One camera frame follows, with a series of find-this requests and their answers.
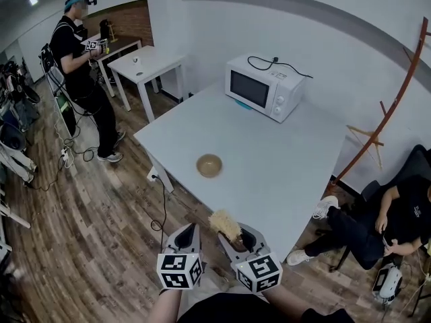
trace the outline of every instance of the white microwave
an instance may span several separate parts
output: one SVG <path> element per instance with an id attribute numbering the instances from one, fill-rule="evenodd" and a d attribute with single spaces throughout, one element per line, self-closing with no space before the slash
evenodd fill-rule
<path id="1" fill-rule="evenodd" d="M 274 63 L 269 67 L 260 55 L 247 54 L 226 65 L 225 92 L 228 96 L 262 114 L 283 122 L 295 109 L 305 91 L 306 78 L 293 69 Z"/>

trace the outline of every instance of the black t-shirt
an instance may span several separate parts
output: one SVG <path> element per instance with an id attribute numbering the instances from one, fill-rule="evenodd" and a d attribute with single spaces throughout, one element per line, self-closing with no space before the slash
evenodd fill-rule
<path id="1" fill-rule="evenodd" d="M 392 202 L 388 212 L 385 232 L 388 241 L 395 238 L 402 244 L 420 237 L 422 244 L 428 243 L 431 238 L 430 186 L 431 182 L 420 176 L 410 177 L 397 185 L 399 199 Z"/>
<path id="2" fill-rule="evenodd" d="M 66 88 L 84 85 L 90 78 L 91 67 L 88 63 L 84 63 L 80 68 L 69 74 L 65 74 L 61 66 L 61 58 L 72 54 L 73 58 L 76 59 L 80 57 L 85 50 L 85 46 L 81 44 L 82 37 L 76 32 L 77 26 L 75 23 L 64 15 L 57 24 L 51 43 L 49 44 L 54 55 L 54 60 L 57 62 L 61 73 L 65 76 Z"/>
<path id="3" fill-rule="evenodd" d="M 277 308 L 252 294 L 219 293 L 191 307 L 178 323 L 288 323 L 290 320 Z M 345 310 L 322 316 L 307 310 L 301 323 L 354 323 Z"/>

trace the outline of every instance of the white table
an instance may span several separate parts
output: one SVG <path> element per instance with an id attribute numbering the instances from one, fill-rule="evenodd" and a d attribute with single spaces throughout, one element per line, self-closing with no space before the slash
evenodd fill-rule
<path id="1" fill-rule="evenodd" d="M 224 95 L 217 83 L 135 134 L 167 190 L 164 169 L 212 211 L 226 209 L 259 230 L 283 260 L 321 199 L 345 138 L 345 126 L 302 101 L 278 123 Z M 204 178 L 197 159 L 213 153 L 222 172 Z"/>
<path id="2" fill-rule="evenodd" d="M 133 63 L 133 57 L 141 58 L 141 64 L 136 65 Z M 156 77 L 170 71 L 171 69 L 175 69 L 178 91 L 183 93 L 183 98 L 186 100 L 187 95 L 183 88 L 183 59 L 184 56 L 182 55 L 167 52 L 162 49 L 156 49 L 153 46 L 144 46 L 143 48 L 130 52 L 129 54 L 109 63 L 108 66 L 112 69 L 112 74 L 114 75 L 115 82 L 117 83 L 117 87 L 120 91 L 126 110 L 130 111 L 130 105 L 127 101 L 127 97 L 124 93 L 118 74 L 125 76 L 127 79 L 137 84 L 143 107 L 145 108 L 145 112 L 147 113 L 147 117 L 150 122 L 154 121 L 154 114 L 150 101 L 148 100 L 147 90 L 145 89 L 146 82 L 151 80 L 154 91 L 157 93 L 158 88 Z"/>
<path id="3" fill-rule="evenodd" d="M 111 97 L 115 96 L 114 90 L 112 89 L 112 86 L 109 82 L 108 75 L 106 74 L 106 69 L 103 65 L 103 61 L 106 59 L 109 59 L 111 56 L 118 54 L 119 52 L 122 52 L 132 46 L 137 46 L 138 49 L 142 47 L 141 39 L 139 37 L 132 37 L 132 36 L 117 36 L 116 42 L 110 42 L 109 47 L 109 54 L 100 55 L 96 60 L 99 64 L 100 71 L 102 72 L 103 79 L 105 80 L 105 84 L 108 88 L 109 94 Z"/>

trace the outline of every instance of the black chair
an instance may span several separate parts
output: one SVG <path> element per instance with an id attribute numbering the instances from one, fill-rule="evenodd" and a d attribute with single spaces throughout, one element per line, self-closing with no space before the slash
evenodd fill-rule
<path id="1" fill-rule="evenodd" d="M 400 181 L 415 175 L 419 175 L 428 180 L 431 180 L 431 151 L 427 151 L 422 145 L 416 145 L 412 149 L 403 167 L 389 183 L 381 186 L 376 180 L 373 180 L 368 186 L 366 186 L 365 189 L 361 192 L 360 197 L 356 200 L 355 207 L 358 209 L 360 207 L 363 207 L 370 201 L 381 200 L 386 190 L 393 186 L 396 186 L 398 183 L 400 183 Z M 343 265 L 346 258 L 349 256 L 349 253 L 350 249 L 346 247 L 338 265 L 331 266 L 329 268 L 329 272 L 333 273 L 335 271 L 338 271 Z M 374 266 L 372 265 L 371 267 L 369 267 L 370 265 L 371 264 L 365 267 L 363 264 L 361 264 L 363 268 L 372 268 Z"/>

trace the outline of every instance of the person's arm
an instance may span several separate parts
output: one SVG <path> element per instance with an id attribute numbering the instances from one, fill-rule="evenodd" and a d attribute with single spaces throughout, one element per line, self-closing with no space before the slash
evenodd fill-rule
<path id="1" fill-rule="evenodd" d="M 279 285 L 262 292 L 266 300 L 283 312 L 292 322 L 300 322 L 301 317 L 310 306 L 298 296 Z"/>
<path id="2" fill-rule="evenodd" d="M 378 218 L 376 220 L 376 231 L 380 234 L 386 230 L 388 226 L 388 211 L 391 207 L 392 201 L 395 199 L 399 199 L 399 192 L 396 186 L 386 190 L 382 197 L 382 201 L 380 203 L 380 213 L 378 214 Z"/>
<path id="3" fill-rule="evenodd" d="M 65 72 L 65 74 L 69 74 L 70 72 L 76 71 L 84 63 L 87 63 L 92 57 L 97 57 L 99 54 L 100 48 L 90 50 L 89 52 L 86 52 L 84 55 L 81 55 L 75 59 L 73 58 L 72 54 L 68 54 L 61 58 L 61 67 L 63 68 L 63 72 Z"/>
<path id="4" fill-rule="evenodd" d="M 385 256 L 390 254 L 398 254 L 401 256 L 407 256 L 413 254 L 422 245 L 421 238 L 417 238 L 411 243 L 398 244 L 397 240 L 392 240 L 392 246 L 385 247 Z"/>
<path id="5" fill-rule="evenodd" d="M 163 292 L 151 309 L 148 323 L 175 323 L 183 291 L 169 289 Z"/>

